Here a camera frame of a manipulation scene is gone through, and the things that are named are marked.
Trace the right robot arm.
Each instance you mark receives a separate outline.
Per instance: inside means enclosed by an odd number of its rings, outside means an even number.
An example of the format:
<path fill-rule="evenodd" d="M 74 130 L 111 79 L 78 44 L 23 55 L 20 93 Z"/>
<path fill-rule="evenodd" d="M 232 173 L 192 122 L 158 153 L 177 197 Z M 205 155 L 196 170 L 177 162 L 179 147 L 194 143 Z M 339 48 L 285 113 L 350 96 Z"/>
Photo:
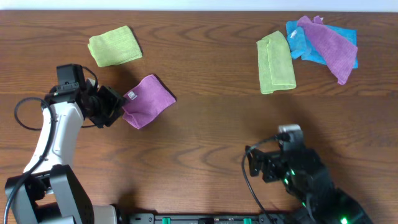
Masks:
<path fill-rule="evenodd" d="M 288 194 L 303 205 L 302 215 L 290 223 L 371 223 L 362 206 L 343 190 L 336 188 L 328 168 L 313 149 L 262 152 L 245 148 L 249 175 L 262 173 L 265 183 L 281 181 Z"/>

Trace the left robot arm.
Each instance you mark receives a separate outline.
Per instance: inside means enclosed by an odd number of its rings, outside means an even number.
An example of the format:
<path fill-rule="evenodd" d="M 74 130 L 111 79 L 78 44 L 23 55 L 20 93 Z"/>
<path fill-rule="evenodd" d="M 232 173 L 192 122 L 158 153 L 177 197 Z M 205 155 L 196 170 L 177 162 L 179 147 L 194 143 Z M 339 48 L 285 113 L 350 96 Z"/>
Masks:
<path fill-rule="evenodd" d="M 40 100 L 44 122 L 30 162 L 7 179 L 3 222 L 127 223 L 117 205 L 93 205 L 72 170 L 76 140 L 85 119 L 111 126 L 125 99 L 107 86 L 58 85 Z"/>

